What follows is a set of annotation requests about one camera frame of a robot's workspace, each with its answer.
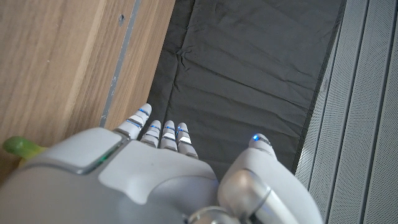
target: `green object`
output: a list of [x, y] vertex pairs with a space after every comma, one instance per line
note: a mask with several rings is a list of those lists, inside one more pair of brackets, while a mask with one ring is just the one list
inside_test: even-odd
[[26, 138], [20, 136], [14, 136], [7, 139], [2, 147], [6, 152], [12, 153], [17, 156], [28, 160], [36, 156], [37, 154], [46, 150], [46, 147], [41, 147]]

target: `metal grille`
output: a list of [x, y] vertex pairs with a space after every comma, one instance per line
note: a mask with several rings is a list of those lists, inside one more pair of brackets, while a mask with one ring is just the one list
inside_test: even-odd
[[325, 114], [309, 188], [324, 220], [330, 207], [330, 196], [345, 128], [366, 8], [366, 1], [348, 0], [346, 3], [330, 89], [326, 100]]
[[378, 128], [395, 2], [370, 0], [329, 223], [359, 223]]
[[398, 222], [398, 25], [395, 32], [364, 223]]
[[308, 133], [305, 137], [303, 150], [301, 152], [300, 160], [298, 162], [297, 170], [295, 173], [296, 178], [298, 178], [298, 180], [307, 189], [310, 186], [313, 161], [315, 158], [315, 153], [317, 151], [320, 126], [323, 118], [323, 110], [325, 109], [326, 96], [329, 90], [330, 76], [333, 68], [333, 63], [335, 61], [336, 46], [339, 34], [340, 32], [337, 33], [335, 42], [333, 43], [333, 47], [331, 49], [330, 58], [325, 70], [325, 76], [322, 80], [322, 85], [319, 90], [317, 102], [315, 103], [311, 122], [308, 126]]

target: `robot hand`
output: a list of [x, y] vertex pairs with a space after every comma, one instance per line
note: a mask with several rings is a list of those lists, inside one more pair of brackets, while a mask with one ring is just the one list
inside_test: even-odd
[[0, 223], [322, 222], [265, 136], [253, 137], [219, 187], [185, 123], [175, 131], [154, 121], [136, 140], [151, 110], [145, 104], [114, 131], [83, 131], [27, 161], [0, 189]]

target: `wooden panel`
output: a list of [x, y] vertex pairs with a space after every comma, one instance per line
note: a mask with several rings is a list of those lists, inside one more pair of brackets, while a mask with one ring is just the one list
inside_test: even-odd
[[[69, 119], [73, 122], [69, 122], [65, 137], [100, 124], [133, 6], [132, 0], [106, 3], [98, 37]], [[122, 27], [119, 27], [120, 14], [126, 18]]]
[[[0, 142], [20, 135], [51, 146], [99, 124], [133, 5], [1, 1]], [[0, 150], [0, 183], [18, 160]]]
[[146, 102], [174, 3], [175, 0], [141, 1], [106, 128], [115, 128]]

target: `black mat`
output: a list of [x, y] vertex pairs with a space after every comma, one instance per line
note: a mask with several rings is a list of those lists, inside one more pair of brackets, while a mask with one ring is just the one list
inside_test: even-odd
[[177, 0], [148, 123], [187, 123], [199, 158], [218, 178], [255, 133], [295, 170], [340, 4]]

